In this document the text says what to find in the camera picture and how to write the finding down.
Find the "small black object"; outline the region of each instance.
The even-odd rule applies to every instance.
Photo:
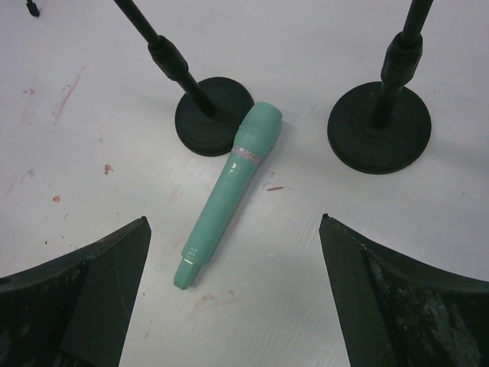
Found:
[[[0,365],[116,367],[150,237],[141,218],[91,245],[0,278]]]
[[[253,107],[250,93],[224,77],[197,83],[175,45],[156,33],[132,0],[114,1],[148,42],[156,65],[186,92],[175,113],[176,133],[182,143],[205,156],[230,152],[239,125]]]
[[[326,214],[319,234],[352,367],[489,365],[489,282],[423,264]]]
[[[29,9],[29,13],[31,13],[33,17],[39,18],[40,13],[36,3],[32,2],[32,0],[28,0],[27,6]]]
[[[412,164],[426,148],[431,118],[424,102],[404,87],[423,53],[421,29],[432,0],[413,0],[404,29],[387,48],[382,82],[367,83],[336,103],[328,140],[348,166],[368,174],[388,174]]]

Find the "circular base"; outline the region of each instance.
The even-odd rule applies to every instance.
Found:
[[[328,122],[328,140],[339,159],[367,174],[389,174],[412,164],[431,135],[424,102],[406,87],[400,93],[389,124],[371,124],[381,82],[350,90],[336,103]]]
[[[194,153],[215,157],[231,151],[239,125],[253,107],[250,93],[234,80],[215,77],[199,83],[218,112],[207,117],[185,94],[175,112],[178,137]]]

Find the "microphone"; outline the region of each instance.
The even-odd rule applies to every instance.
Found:
[[[258,102],[244,117],[234,146],[182,250],[173,283],[185,290],[195,281],[217,247],[254,172],[266,158],[282,128],[282,113]]]

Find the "table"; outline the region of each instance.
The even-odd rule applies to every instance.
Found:
[[[435,2],[408,85],[431,112],[432,140],[406,170],[370,176],[333,154],[326,122],[346,91],[379,80],[408,1],[139,0],[198,80],[229,76],[284,116],[188,291],[173,274],[226,156],[180,143],[182,92],[110,0],[37,5],[38,19],[23,2],[0,5],[0,276],[146,216],[153,236],[121,366],[348,365],[319,242],[323,213],[489,281],[489,3]]]

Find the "microphone head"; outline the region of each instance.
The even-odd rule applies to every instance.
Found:
[[[282,129],[282,112],[266,102],[256,103],[244,117],[235,137],[235,146],[264,159]]]

